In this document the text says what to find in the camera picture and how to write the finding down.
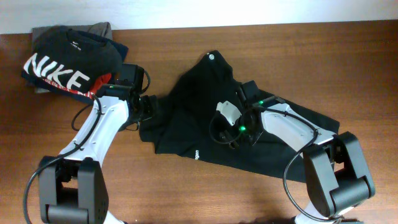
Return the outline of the black t-shirt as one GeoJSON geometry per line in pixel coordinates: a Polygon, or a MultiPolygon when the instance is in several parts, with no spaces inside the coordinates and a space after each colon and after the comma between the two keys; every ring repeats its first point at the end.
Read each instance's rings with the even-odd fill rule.
{"type": "Polygon", "coordinates": [[[233,68],[217,51],[208,52],[183,74],[170,93],[159,98],[155,116],[141,123],[142,141],[152,142],[157,154],[176,154],[281,178],[295,151],[281,139],[263,133],[253,146],[231,149],[215,143],[218,102],[241,108],[233,68]]]}

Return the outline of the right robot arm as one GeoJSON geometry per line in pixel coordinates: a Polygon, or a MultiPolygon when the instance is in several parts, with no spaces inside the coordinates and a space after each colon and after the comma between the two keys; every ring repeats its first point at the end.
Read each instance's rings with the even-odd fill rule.
{"type": "Polygon", "coordinates": [[[282,98],[271,96],[247,104],[244,111],[229,101],[219,102],[216,114],[240,135],[249,134],[244,119],[254,117],[256,129],[273,134],[303,159],[305,182],[310,201],[301,208],[291,195],[284,169],[282,184],[286,195],[300,212],[293,223],[348,223],[344,215],[376,193],[374,181],[358,138],[351,132],[336,134],[295,112],[282,98]]]}

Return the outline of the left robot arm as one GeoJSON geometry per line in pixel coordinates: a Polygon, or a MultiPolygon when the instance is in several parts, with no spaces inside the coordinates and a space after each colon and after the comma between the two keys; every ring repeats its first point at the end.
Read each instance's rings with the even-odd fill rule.
{"type": "Polygon", "coordinates": [[[157,97],[133,86],[103,85],[76,136],[57,156],[42,158],[40,217],[44,223],[120,223],[109,211],[102,165],[116,134],[140,125],[157,109],[157,97]]]}

